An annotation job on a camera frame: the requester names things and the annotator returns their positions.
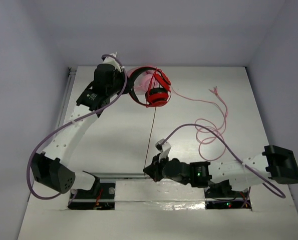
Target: gray wall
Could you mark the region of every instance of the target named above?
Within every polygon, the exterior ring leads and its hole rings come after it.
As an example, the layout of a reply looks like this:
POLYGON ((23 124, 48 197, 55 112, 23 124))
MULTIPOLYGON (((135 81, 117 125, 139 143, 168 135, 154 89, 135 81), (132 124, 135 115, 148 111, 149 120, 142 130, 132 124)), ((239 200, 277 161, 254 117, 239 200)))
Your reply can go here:
POLYGON ((51 129, 67 68, 30 1, 0 0, 0 240, 17 239, 30 151, 51 129))
POLYGON ((284 0, 33 0, 67 65, 247 66, 284 0))
MULTIPOLYGON (((298 162, 298 0, 286 1, 247 71, 269 142, 298 162)), ((298 184, 291 192, 298 210, 298 184)))

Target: table surface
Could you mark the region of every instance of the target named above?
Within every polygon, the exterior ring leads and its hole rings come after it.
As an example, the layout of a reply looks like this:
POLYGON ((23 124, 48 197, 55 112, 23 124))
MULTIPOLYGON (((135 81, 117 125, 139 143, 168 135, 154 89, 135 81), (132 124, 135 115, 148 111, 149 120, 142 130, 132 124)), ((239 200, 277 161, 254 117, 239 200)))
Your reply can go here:
MULTIPOLYGON (((69 118, 77 97, 93 79, 94 66, 78 67, 65 122, 69 118)), ((241 158, 254 156, 268 144, 261 118, 253 97, 245 68, 243 67, 161 67, 169 76, 173 88, 194 99, 217 102, 209 89, 218 87, 219 95, 225 100, 229 114, 224 139, 241 158)), ((177 126, 193 123, 205 118, 221 125, 223 118, 217 108, 208 103, 189 101, 173 94, 171 101, 157 108, 145 108, 123 95, 114 105, 105 110, 97 122, 86 132, 77 146, 69 168, 95 173, 141 173, 148 152, 147 164, 158 152, 155 143, 166 138, 177 126)), ((169 142, 172 145, 169 156, 183 162, 198 162, 196 130, 188 126, 179 130, 169 142)), ((204 145, 203 154, 214 158, 221 154, 223 146, 215 141, 204 145)), ((230 161, 226 152, 220 161, 230 161)), ((128 192, 128 198, 151 201, 163 198, 151 187, 138 186, 123 189, 119 184, 117 192, 128 192)), ((279 187, 286 194, 280 199, 267 189, 252 187, 250 199, 253 210, 152 210, 145 207, 125 207, 113 211, 68 210, 69 194, 43 201, 30 197, 20 240, 27 239, 204 239, 204 240, 298 240, 298 215, 285 185, 279 187)), ((34 184, 37 192, 44 196, 54 191, 34 184)), ((156 186, 163 191, 165 186, 156 186)), ((183 195, 196 189, 183 189, 183 195)), ((177 200, 185 196, 173 196, 177 200)))

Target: red headphones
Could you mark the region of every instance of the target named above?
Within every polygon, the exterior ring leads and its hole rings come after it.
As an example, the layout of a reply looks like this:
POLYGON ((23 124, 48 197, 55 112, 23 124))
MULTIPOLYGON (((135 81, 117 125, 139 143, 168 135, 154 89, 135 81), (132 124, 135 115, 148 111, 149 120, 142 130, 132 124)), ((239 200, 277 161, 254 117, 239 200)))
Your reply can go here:
POLYGON ((136 96, 134 89, 129 92, 131 98, 142 106, 148 107, 162 107, 168 103, 169 100, 169 93, 171 82, 169 78, 164 74, 161 69, 157 69, 151 66, 143 66, 136 70, 134 70, 129 80, 134 83, 135 79, 137 79, 142 73, 152 70, 154 73, 152 74, 151 81, 148 87, 147 92, 145 93, 145 99, 148 103, 142 103, 139 101, 138 97, 136 96), (160 84, 160 87, 151 88, 155 85, 155 81, 160 84))

